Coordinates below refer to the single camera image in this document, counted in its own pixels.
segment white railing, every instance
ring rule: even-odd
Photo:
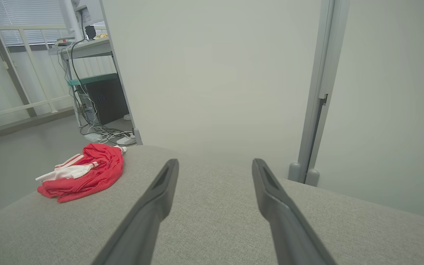
[[[42,75],[42,68],[37,65],[38,64],[37,63],[37,60],[35,59],[35,57],[33,55],[33,52],[32,52],[32,50],[30,48],[30,44],[29,44],[29,42],[27,40],[27,37],[25,35],[25,30],[40,30],[40,32],[42,33],[42,37],[44,39],[44,42],[45,42],[45,46],[48,49],[49,48],[49,44],[48,44],[48,42],[47,42],[47,40],[45,38],[45,35],[43,33],[43,30],[47,30],[47,29],[59,30],[60,37],[62,37],[61,30],[66,30],[66,26],[65,25],[0,25],[0,30],[17,30],[19,32],[19,34],[21,36],[21,39],[22,39],[22,42],[24,43],[24,47],[25,47],[25,50],[27,52],[27,55],[29,56],[30,62],[31,62],[32,67],[34,69],[35,75],[37,77],[37,80],[39,81],[40,87],[41,87],[42,92],[43,92],[43,95],[45,97],[45,100],[44,101],[35,102],[35,103],[30,102],[30,99],[29,99],[29,96],[27,94],[27,91],[26,91],[24,85],[22,84],[19,75],[17,74],[17,70],[15,70],[16,75],[17,75],[17,79],[19,79],[19,83],[22,86],[22,90],[24,91],[25,96],[27,97],[27,100],[29,101],[29,104],[23,105],[23,106],[20,106],[20,107],[14,107],[12,109],[2,110],[2,111],[0,111],[0,115],[11,113],[11,112],[15,112],[15,111],[19,111],[19,110],[23,110],[23,109],[29,109],[31,107],[37,107],[37,106],[45,105],[45,104],[48,104],[50,106],[50,109],[51,109],[52,113],[55,113],[55,112],[57,112],[57,109],[54,107],[54,104],[53,103],[56,102],[56,101],[59,101],[59,100],[64,100],[64,99],[69,99],[70,98],[69,95],[58,97],[58,98],[54,98],[54,99],[52,99],[52,98],[50,98],[48,96],[49,95],[49,88],[46,87],[46,85],[44,84],[44,82],[42,82],[42,77],[43,77],[43,75]],[[99,30],[101,30],[101,32],[106,31],[106,27],[105,26],[95,26],[95,29],[99,29]],[[4,40],[3,40],[2,36],[1,36],[1,34],[0,34],[0,39],[3,42],[3,45],[5,45]],[[10,60],[10,62],[6,62],[6,63],[10,63],[12,65],[13,69],[15,69],[15,66],[14,66],[12,60]]]

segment desk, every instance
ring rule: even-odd
[[[49,49],[49,55],[60,56],[64,61],[63,70],[68,73],[69,79],[73,79],[70,70],[70,59],[71,59],[71,48],[65,50],[68,46],[55,46]],[[98,56],[112,56],[111,42],[109,37],[104,37],[98,40],[92,40],[90,42],[84,42],[76,44],[73,48],[73,59],[82,59],[88,57],[98,57]],[[74,114],[78,122],[78,127],[81,128],[81,123],[79,122],[78,112],[76,111],[76,104],[74,102]]]

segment gray floor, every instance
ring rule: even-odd
[[[123,119],[106,126],[132,129],[131,122]],[[81,153],[89,143],[79,133],[74,116],[0,137],[0,210],[36,191],[40,183],[35,178]]]

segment red and white clothing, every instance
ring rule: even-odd
[[[38,177],[42,186],[37,191],[66,202],[97,193],[110,187],[123,172],[124,146],[90,143],[66,162],[56,165],[53,172]]]

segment white wall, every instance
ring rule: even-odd
[[[424,1],[350,7],[318,186],[424,215]]]
[[[144,144],[246,168],[260,157],[287,178],[320,0],[110,0],[104,9]]]
[[[41,69],[42,82],[49,90],[49,97],[58,98],[68,95],[69,86],[64,80],[64,71],[57,62],[57,56],[49,56],[46,50],[33,51],[36,64]],[[29,60],[27,52],[13,52],[11,57],[15,63],[22,84],[29,96],[31,103],[44,101],[40,83]],[[91,57],[89,59],[75,59],[74,65],[80,78],[98,74],[115,73],[116,68],[110,56]],[[7,70],[2,65],[0,57],[0,111],[22,106],[22,102],[15,90]],[[57,109],[73,106],[71,99],[64,99],[54,103]],[[50,107],[45,104],[34,108],[37,115],[50,112]],[[21,110],[0,116],[0,126],[28,118],[27,111]]]

